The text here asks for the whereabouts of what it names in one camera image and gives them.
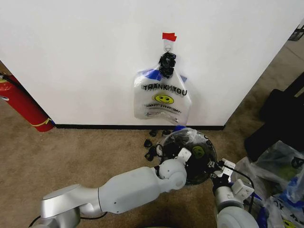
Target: fire extinguisher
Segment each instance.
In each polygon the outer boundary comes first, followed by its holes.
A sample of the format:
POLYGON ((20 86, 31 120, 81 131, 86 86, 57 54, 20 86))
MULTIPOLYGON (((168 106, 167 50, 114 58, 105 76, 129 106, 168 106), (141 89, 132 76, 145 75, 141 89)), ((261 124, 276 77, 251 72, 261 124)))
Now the fire extinguisher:
POLYGON ((38 131, 46 132, 54 127, 52 120, 13 75, 0 74, 0 98, 9 103, 38 131))

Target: black baseboard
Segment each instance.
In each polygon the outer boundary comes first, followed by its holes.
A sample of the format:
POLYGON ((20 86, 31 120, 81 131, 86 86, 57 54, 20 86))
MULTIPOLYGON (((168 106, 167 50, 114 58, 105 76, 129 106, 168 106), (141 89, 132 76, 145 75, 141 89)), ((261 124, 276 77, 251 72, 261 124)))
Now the black baseboard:
MULTIPOLYGON (((223 130, 225 126, 187 126, 196 130, 223 130)), ((127 129, 127 130, 173 130, 172 125, 82 125, 82 124, 56 124, 56 128, 67 129, 127 129)))

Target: black cable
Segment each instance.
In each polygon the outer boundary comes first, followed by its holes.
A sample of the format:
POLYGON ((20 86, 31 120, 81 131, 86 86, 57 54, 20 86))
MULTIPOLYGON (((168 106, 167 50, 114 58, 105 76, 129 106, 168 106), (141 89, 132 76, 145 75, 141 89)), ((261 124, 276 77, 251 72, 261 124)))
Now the black cable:
MULTIPOLYGON (((246 177, 250 181, 250 184, 251 184, 253 190, 255 189, 255 185, 254 185, 254 183, 253 183, 253 181, 251 180, 250 177, 248 177, 247 175, 243 174, 242 172, 240 172, 238 170, 235 170, 235 169, 233 169, 233 168, 231 168, 229 166, 226 166, 226 165, 223 165, 223 166, 226 167, 226 168, 228 168, 228 169, 230 169, 230 170, 232 170, 232 171, 234 171, 234 172, 236 172, 236 173, 238 173, 238 174, 240 174, 240 175, 242 175, 242 176, 244 176, 244 177, 246 177)), ((251 200, 250 200, 249 209, 248 209, 248 212, 250 214, 251 214, 251 210, 252 210, 253 200, 254 200, 254 192, 251 194, 251 200)))
POLYGON ((96 219, 101 219, 102 217, 106 216, 108 212, 105 212, 103 215, 99 216, 99 217, 95 217, 95 218, 86 218, 86 217, 80 217, 81 219, 84 220, 96 220, 96 219))
POLYGON ((39 219, 41 218, 41 216, 39 215, 37 218, 35 218, 28 227, 32 227, 34 225, 34 223, 39 219))

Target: smiley face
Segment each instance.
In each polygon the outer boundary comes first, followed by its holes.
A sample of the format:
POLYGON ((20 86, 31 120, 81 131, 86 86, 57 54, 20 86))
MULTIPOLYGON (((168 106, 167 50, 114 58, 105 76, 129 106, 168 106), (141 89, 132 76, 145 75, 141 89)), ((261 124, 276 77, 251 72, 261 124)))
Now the smiley face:
POLYGON ((201 146, 194 146, 192 152, 196 159, 199 159, 205 155, 204 149, 201 146))
POLYGON ((158 101, 158 102, 163 103, 163 104, 168 104, 168 105, 174 103, 174 100, 173 100, 172 97, 167 96, 167 95, 163 95, 163 94, 155 95, 153 97, 153 99, 155 101, 158 101))

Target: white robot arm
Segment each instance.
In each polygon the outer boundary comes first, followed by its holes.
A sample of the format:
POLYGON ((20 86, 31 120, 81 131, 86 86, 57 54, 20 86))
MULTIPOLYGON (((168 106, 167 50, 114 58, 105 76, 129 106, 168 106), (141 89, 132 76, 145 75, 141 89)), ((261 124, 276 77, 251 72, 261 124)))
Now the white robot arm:
MULTIPOLYGON (((120 214, 157 199, 163 192, 181 189, 186 183, 185 162, 190 156, 191 152, 183 148, 176 158, 158 167, 141 167, 119 174, 99 188, 76 184, 54 191, 43 198, 40 224, 34 227, 74 228, 80 222, 80 214, 86 217, 104 212, 120 214)), ((217 173, 213 181, 217 186, 214 193, 218 228, 257 228, 254 218, 243 209, 243 200, 253 191, 250 187, 244 189, 241 180, 231 188, 222 186, 228 177, 225 172, 217 173)))

